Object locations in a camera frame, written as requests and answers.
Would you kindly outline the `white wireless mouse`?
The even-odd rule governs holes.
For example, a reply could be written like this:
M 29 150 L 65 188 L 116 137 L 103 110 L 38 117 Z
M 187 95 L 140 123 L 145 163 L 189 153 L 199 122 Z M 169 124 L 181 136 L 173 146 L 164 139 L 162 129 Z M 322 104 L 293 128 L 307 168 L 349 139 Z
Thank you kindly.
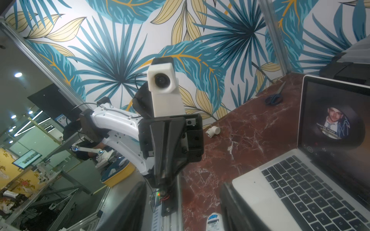
M 207 218 L 206 231 L 224 231 L 223 218 L 221 214 L 212 213 Z

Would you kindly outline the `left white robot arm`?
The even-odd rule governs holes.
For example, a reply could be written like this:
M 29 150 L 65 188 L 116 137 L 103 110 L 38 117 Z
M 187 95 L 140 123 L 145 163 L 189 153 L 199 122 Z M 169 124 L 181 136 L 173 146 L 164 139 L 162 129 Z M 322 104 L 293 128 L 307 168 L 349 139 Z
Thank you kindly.
M 189 163 L 202 160 L 202 117 L 187 115 L 182 97 L 153 102 L 154 118 L 111 105 L 108 97 L 80 114 L 89 139 L 118 151 L 133 163 L 153 188 L 169 188 Z

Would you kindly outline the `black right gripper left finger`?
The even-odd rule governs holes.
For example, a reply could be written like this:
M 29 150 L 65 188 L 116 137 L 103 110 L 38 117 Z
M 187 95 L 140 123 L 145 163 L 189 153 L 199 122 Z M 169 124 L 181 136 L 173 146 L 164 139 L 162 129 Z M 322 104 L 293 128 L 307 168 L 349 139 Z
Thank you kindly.
M 144 182 L 137 183 L 96 230 L 140 231 L 145 213 L 146 194 L 146 184 Z

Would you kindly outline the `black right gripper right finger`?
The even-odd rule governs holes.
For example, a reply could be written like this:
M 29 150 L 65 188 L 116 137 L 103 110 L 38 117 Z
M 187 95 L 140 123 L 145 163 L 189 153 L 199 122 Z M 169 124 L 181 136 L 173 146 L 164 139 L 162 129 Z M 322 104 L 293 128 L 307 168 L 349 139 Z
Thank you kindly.
M 221 212 L 225 231 L 258 231 L 258 217 L 231 183 L 220 190 Z

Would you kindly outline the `white pipe elbow fitting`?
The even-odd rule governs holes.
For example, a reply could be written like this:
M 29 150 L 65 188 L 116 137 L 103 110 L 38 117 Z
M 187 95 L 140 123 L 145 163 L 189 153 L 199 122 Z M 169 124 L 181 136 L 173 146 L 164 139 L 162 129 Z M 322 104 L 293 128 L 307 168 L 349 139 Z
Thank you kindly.
M 221 129 L 217 126 L 212 126 L 206 131 L 206 134 L 209 138 L 214 137 L 215 135 L 219 135 L 221 132 Z

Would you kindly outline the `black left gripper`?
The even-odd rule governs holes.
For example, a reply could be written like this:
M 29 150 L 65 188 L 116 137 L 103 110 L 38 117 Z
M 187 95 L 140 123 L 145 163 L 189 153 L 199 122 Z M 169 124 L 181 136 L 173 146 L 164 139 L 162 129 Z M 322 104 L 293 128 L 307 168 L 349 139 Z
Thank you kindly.
M 204 154 L 202 117 L 199 114 L 142 119 L 138 125 L 140 149 L 154 166 L 145 178 L 153 188 L 168 188 L 189 163 Z

